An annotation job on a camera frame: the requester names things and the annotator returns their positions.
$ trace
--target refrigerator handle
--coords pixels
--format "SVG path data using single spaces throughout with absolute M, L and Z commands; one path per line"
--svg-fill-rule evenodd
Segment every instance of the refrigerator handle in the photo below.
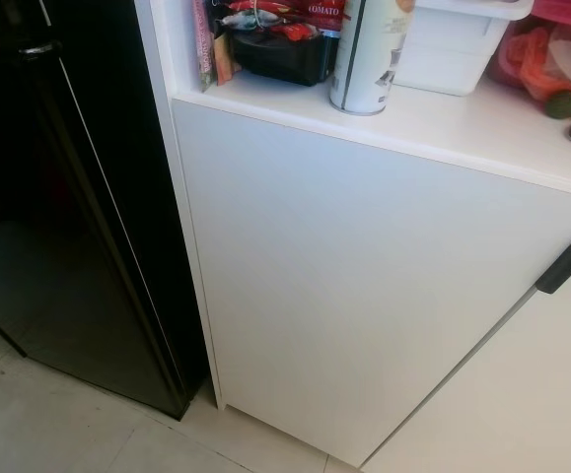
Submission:
M 36 61 L 46 56 L 57 56 L 61 51 L 61 43 L 55 39 L 32 47 L 18 49 L 18 53 L 23 61 Z

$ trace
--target white shelf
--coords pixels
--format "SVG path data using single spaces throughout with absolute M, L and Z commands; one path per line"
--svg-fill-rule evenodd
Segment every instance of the white shelf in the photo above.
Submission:
M 521 91 L 488 79 L 465 98 L 393 86 L 387 110 L 362 117 L 332 108 L 327 88 L 242 72 L 175 100 L 571 193 L 570 120 L 544 116 Z

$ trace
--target black refrigerator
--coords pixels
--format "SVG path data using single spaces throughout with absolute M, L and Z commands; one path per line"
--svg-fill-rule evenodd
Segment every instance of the black refrigerator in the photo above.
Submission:
M 176 418 L 205 376 L 129 0 L 0 0 L 0 334 Z

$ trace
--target black container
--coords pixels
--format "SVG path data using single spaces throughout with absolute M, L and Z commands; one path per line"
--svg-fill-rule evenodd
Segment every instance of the black container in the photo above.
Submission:
M 254 74 L 313 86 L 333 71 L 338 38 L 319 35 L 291 41 L 268 32 L 232 35 L 235 60 Z

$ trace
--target red package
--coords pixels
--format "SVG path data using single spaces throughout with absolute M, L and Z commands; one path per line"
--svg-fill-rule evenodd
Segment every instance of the red package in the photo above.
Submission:
M 226 2 L 233 12 L 257 10 L 278 15 L 288 24 L 306 23 L 322 33 L 339 36 L 345 0 L 237 0 Z
M 300 41 L 309 39 L 318 34 L 316 27 L 306 25 L 304 23 L 296 23 L 294 25 L 279 25 L 269 29 L 271 32 L 283 33 L 290 41 Z
M 320 30 L 339 33 L 342 30 L 342 12 L 345 0 L 294 0 L 303 11 L 304 22 Z
M 231 3 L 228 5 L 228 8 L 235 12 L 241 12 L 242 10 L 254 8 L 254 3 L 256 3 L 256 8 L 258 10 L 264 10 L 276 15 L 300 15 L 300 12 L 298 12 L 292 5 L 287 5 L 286 1 L 272 2 L 269 0 L 242 0 Z

